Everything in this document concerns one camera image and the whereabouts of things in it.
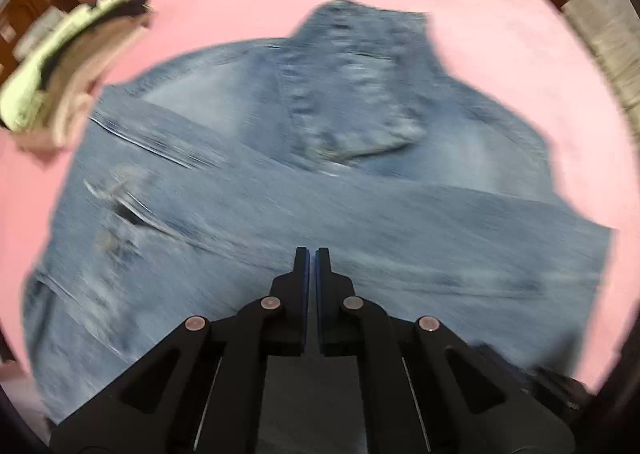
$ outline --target jeans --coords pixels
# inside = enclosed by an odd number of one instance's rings
[[[608,239],[555,194],[542,138],[447,76],[423,16],[334,0],[291,38],[104,90],[27,284],[33,374],[63,420],[183,319],[266,295],[296,246],[389,315],[550,364]],[[364,452],[353,359],[308,349],[269,360],[258,451]]]

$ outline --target metal rivet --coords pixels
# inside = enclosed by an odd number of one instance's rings
[[[364,301],[355,295],[348,296],[342,303],[346,309],[360,309],[364,306]]]
[[[418,325],[425,331],[436,331],[436,329],[440,327],[440,321],[435,317],[426,315],[424,317],[420,317],[420,320],[418,320]]]
[[[276,309],[280,307],[280,300],[277,297],[270,295],[260,301],[260,306],[264,309]]]
[[[189,331],[200,331],[202,328],[204,328],[204,325],[206,323],[206,320],[204,320],[202,317],[194,315],[193,317],[189,317],[185,321],[184,326]]]

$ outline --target light blue denim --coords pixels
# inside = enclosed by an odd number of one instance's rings
[[[554,192],[542,138],[444,72],[423,15],[334,0],[289,39],[104,90],[26,288],[33,374],[60,421],[183,319],[267,294],[300,246],[526,368],[579,342],[608,238]],[[270,359],[258,451],[364,452],[353,359],[309,342]]]

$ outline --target beige fabric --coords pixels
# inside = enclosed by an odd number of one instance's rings
[[[609,78],[640,145],[640,38],[607,0],[570,0],[562,10]]]

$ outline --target green fabric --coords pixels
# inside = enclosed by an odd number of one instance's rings
[[[35,120],[44,95],[38,94],[42,65],[62,44],[126,0],[98,0],[78,5],[26,57],[0,88],[0,117],[12,131],[24,131]]]

